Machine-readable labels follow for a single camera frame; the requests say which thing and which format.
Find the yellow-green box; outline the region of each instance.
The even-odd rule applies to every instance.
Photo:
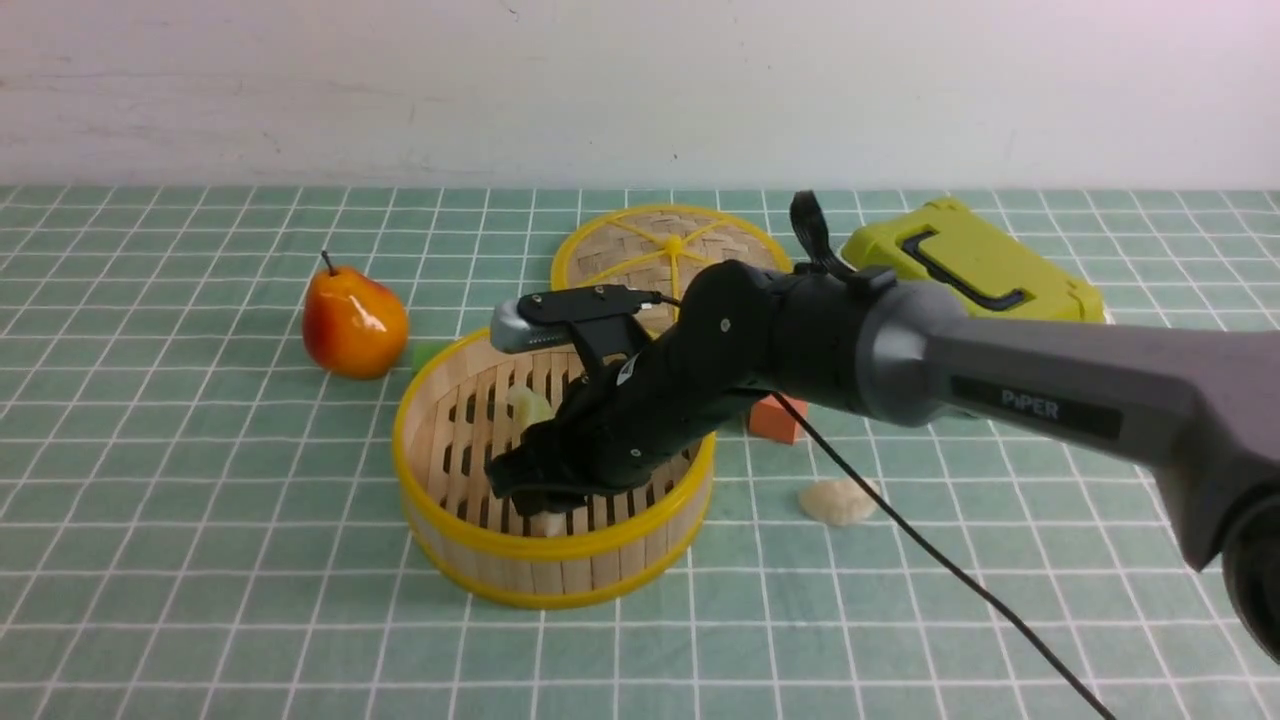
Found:
[[[854,268],[888,265],[902,279],[951,287],[974,315],[1106,322],[1102,293],[988,223],[954,197],[865,225],[841,256]]]

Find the yellow rim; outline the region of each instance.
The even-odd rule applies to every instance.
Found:
[[[413,477],[408,457],[404,454],[404,421],[410,401],[417,393],[417,388],[426,377],[434,373],[463,346],[488,337],[489,331],[480,329],[442,350],[413,377],[413,380],[410,382],[408,388],[401,398],[399,409],[396,411],[396,424],[392,428],[392,459],[396,464],[396,474],[399,478],[401,488],[412,498],[413,507],[422,514],[422,518],[428,523],[440,530],[442,536],[475,550],[513,560],[557,561],[589,557],[600,552],[617,550],[637,538],[648,536],[684,507],[695,496],[703,483],[709,482],[708,478],[710,477],[716,450],[714,433],[704,437],[701,443],[699,443],[698,451],[694,454],[694,460],[689,465],[689,471],[685,473],[685,477],[676,484],[675,489],[644,512],[603,530],[585,536],[524,538],[480,528],[449,515],[426,495],[426,491],[422,489],[422,486]]]
[[[707,215],[709,218],[716,218],[716,222],[712,223],[712,224],[709,224],[709,225],[707,225],[707,227],[699,228],[699,229],[694,231],[692,233],[690,233],[686,238],[684,238],[684,242],[681,243],[681,247],[678,247],[678,249],[669,249],[668,250],[667,249],[667,243],[666,243],[666,241],[663,238],[653,237],[650,233],[648,233],[645,231],[641,231],[640,228],[637,228],[635,225],[631,225],[631,224],[628,224],[626,222],[626,218],[628,215],[635,215],[635,214],[640,214],[640,213],[655,213],[655,211],[659,211],[659,210],[667,210],[667,211],[673,211],[673,213],[689,213],[689,214]],[[622,228],[622,229],[626,229],[626,231],[630,231],[630,232],[634,232],[634,233],[639,234],[640,237],[643,237],[643,238],[645,238],[645,240],[648,240],[648,241],[650,241],[650,242],[654,243],[654,251],[649,252],[649,254],[645,254],[645,255],[641,255],[639,258],[632,258],[631,260],[625,260],[623,263],[620,263],[618,265],[616,265],[613,268],[609,268],[608,270],[605,270],[604,273],[602,273],[600,278],[589,278],[582,284],[590,284],[591,282],[598,282],[603,277],[607,277],[608,274],[616,273],[620,269],[623,269],[626,266],[635,265],[637,263],[643,263],[643,261],[648,261],[648,260],[655,260],[658,258],[666,256],[667,260],[671,263],[672,284],[676,286],[675,292],[676,292],[676,299],[678,300],[680,299],[680,295],[678,295],[680,293],[680,283],[678,283],[680,270],[676,266],[676,260],[678,258],[686,258],[689,260],[694,260],[694,261],[703,263],[703,264],[708,264],[709,263],[709,260],[707,258],[703,258],[703,256],[698,255],[696,252],[690,252],[690,251],[685,250],[684,245],[687,245],[690,240],[696,240],[698,236],[700,236],[701,233],[704,233],[704,232],[707,232],[707,231],[709,231],[712,228],[719,227],[719,225],[732,225],[732,227],[735,227],[735,228],[737,228],[737,229],[740,229],[740,231],[750,234],[756,241],[759,241],[759,243],[762,246],[764,246],[765,250],[769,251],[769,255],[773,256],[773,261],[778,264],[778,269],[780,270],[791,272],[791,259],[787,258],[786,250],[783,250],[782,246],[778,245],[778,242],[776,240],[773,240],[772,237],[769,237],[769,234],[767,232],[764,232],[763,229],[753,225],[751,223],[749,223],[749,222],[746,222],[746,220],[744,220],[741,218],[736,218],[736,217],[730,215],[727,213],[721,213],[719,210],[710,210],[710,209],[707,209],[707,208],[698,208],[695,205],[641,205],[641,206],[637,206],[637,208],[627,208],[626,210],[618,210],[616,213],[609,213],[607,215],[600,215],[599,218],[595,218],[594,220],[591,220],[591,222],[586,223],[585,225],[582,225],[582,227],[577,228],[576,231],[573,231],[573,234],[568,236],[564,240],[564,242],[563,242],[563,245],[561,245],[559,250],[556,251],[556,258],[552,260],[552,290],[567,290],[570,287],[570,283],[568,283],[568,265],[570,265],[570,261],[572,260],[573,251],[577,249],[577,246],[584,240],[586,240],[591,233],[594,233],[595,231],[603,228],[604,225],[618,227],[618,228]]]
[[[680,543],[672,547],[667,555],[662,557],[662,560],[649,565],[635,575],[613,583],[612,585],[573,594],[531,594],[502,591],[494,588],[493,585],[481,583],[475,578],[463,575],[431,550],[431,544],[428,543],[422,534],[417,530],[417,524],[413,521],[413,518],[410,515],[407,507],[404,509],[404,519],[408,521],[410,532],[413,533],[413,541],[417,543],[419,550],[422,551],[422,555],[425,555],[426,559],[435,565],[442,575],[452,580],[462,589],[499,605],[509,605],[526,610],[570,610],[573,607],[585,607],[589,605],[608,602],[617,597],[622,597],[623,594],[632,593],[658,579],[658,577],[667,571],[676,562],[676,560],[678,560],[680,556],[689,550],[689,546],[694,543],[694,538],[698,537],[698,532],[701,529],[703,521],[707,519],[707,510],[710,507],[710,491],[708,491],[707,502],[703,505],[703,509],[698,511],[698,518],[694,520],[689,533],[685,534],[685,537],[680,539]]]

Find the robotic arm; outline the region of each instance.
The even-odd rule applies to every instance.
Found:
[[[634,316],[669,301],[653,292],[499,306],[498,350],[572,343],[585,373],[492,460],[493,492],[522,515],[627,492],[774,391],[900,427],[968,411],[1148,468],[1188,566],[1222,555],[1236,614],[1280,662],[1280,333],[973,318],[941,283],[842,264],[812,193],[791,219],[810,263],[713,265],[657,338]]]

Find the white wall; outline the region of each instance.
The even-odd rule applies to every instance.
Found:
[[[1280,0],[0,0],[0,182],[1280,187]]]

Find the green block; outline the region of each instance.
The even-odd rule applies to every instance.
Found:
[[[452,343],[445,342],[445,341],[439,341],[439,340],[420,342],[420,343],[415,345],[413,346],[413,372],[415,373],[421,372],[422,368],[425,368],[426,364],[431,361],[431,357],[435,357],[436,355],[439,355],[440,351],[444,350],[445,347],[448,347],[449,345],[452,345]]]

